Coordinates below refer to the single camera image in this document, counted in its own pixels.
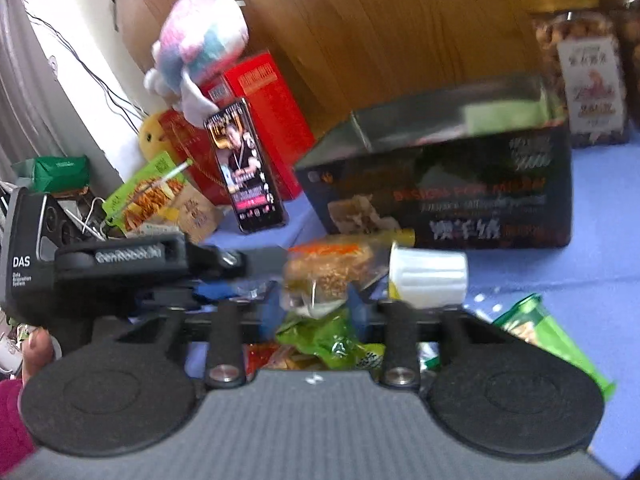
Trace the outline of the person's left hand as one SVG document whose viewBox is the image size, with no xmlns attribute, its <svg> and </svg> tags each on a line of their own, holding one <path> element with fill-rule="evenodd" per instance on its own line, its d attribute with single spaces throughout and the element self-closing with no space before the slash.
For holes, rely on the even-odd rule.
<svg viewBox="0 0 640 480">
<path fill-rule="evenodd" d="M 56 345 L 51 334 L 42 327 L 34 330 L 24 341 L 22 382 L 26 385 L 43 367 L 55 360 Z"/>
</svg>

